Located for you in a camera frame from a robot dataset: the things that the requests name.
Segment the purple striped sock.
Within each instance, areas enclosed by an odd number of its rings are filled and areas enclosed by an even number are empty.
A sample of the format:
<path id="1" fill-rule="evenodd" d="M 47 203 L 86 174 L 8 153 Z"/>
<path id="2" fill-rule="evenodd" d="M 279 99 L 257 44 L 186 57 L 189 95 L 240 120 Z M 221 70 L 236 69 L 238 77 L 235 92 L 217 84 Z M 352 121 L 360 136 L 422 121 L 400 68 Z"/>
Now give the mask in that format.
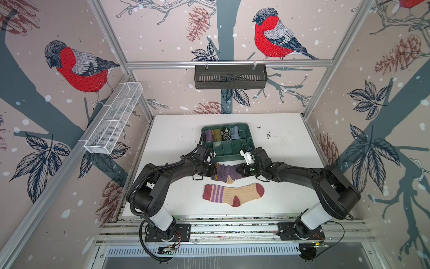
<path id="1" fill-rule="evenodd" d="M 233 184 L 236 180 L 246 177 L 245 164 L 222 165 L 216 164 L 215 174 L 212 180 Z"/>

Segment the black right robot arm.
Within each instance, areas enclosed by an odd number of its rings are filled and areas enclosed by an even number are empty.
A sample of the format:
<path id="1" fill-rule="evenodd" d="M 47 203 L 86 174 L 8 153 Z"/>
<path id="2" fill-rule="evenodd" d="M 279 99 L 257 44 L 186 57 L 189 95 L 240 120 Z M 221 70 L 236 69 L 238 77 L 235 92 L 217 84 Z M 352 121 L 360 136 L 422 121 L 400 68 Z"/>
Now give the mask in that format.
<path id="1" fill-rule="evenodd" d="M 304 168 L 273 162 L 262 147 L 240 154 L 246 161 L 245 171 L 256 177 L 297 184 L 315 191 L 319 202 L 301 213 L 293 226 L 295 236 L 300 239 L 308 239 L 331 219 L 344 220 L 361 198 L 356 187 L 333 165 Z"/>

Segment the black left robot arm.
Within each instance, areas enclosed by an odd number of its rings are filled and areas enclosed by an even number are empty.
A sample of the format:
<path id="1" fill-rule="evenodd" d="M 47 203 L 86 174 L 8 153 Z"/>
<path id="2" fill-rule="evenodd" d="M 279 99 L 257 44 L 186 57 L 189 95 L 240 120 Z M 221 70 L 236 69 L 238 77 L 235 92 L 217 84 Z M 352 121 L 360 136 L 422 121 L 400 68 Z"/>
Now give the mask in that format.
<path id="1" fill-rule="evenodd" d="M 164 208 L 170 185 L 182 178 L 199 175 L 200 180 L 209 173 L 213 155 L 200 158 L 196 155 L 181 156 L 176 163 L 155 166 L 147 164 L 127 193 L 127 202 L 133 215 L 146 221 L 160 239 L 172 239 L 176 220 Z"/>

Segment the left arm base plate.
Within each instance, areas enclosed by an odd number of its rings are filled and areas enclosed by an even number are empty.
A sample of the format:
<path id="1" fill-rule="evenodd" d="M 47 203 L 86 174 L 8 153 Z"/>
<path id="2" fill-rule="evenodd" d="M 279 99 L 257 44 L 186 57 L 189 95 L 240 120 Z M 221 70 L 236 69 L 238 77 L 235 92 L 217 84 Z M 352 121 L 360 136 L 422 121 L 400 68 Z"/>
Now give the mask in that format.
<path id="1" fill-rule="evenodd" d="M 163 231 L 156 226 L 150 225 L 145 231 L 145 234 L 144 241 L 146 243 L 189 242 L 191 225 L 171 224 L 167 231 Z"/>

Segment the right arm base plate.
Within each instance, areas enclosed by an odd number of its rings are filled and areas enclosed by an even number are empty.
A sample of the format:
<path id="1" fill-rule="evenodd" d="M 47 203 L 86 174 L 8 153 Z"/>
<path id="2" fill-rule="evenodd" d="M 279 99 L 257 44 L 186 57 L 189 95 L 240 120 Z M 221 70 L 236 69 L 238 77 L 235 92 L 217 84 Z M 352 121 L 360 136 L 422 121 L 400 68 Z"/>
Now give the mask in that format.
<path id="1" fill-rule="evenodd" d="M 325 241 L 325 235 L 321 226 L 314 230 L 308 229 L 304 224 L 293 222 L 278 223 L 277 236 L 282 241 Z"/>

